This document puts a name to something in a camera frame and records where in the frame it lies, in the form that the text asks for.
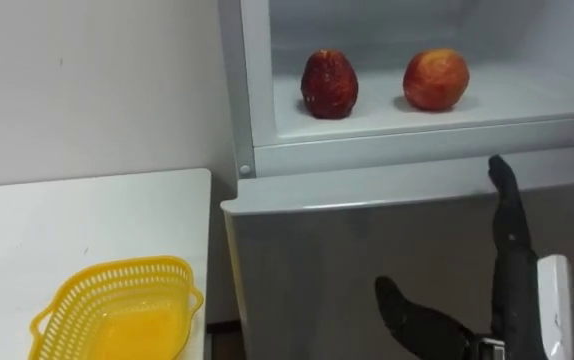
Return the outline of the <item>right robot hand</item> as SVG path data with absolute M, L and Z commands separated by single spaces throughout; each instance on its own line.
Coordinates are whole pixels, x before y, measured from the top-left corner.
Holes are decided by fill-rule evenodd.
M 498 192 L 490 333 L 476 334 L 407 299 L 387 276 L 374 282 L 381 318 L 391 336 L 422 360 L 573 359 L 569 263 L 560 255 L 536 255 L 512 168 L 499 155 L 488 166 Z

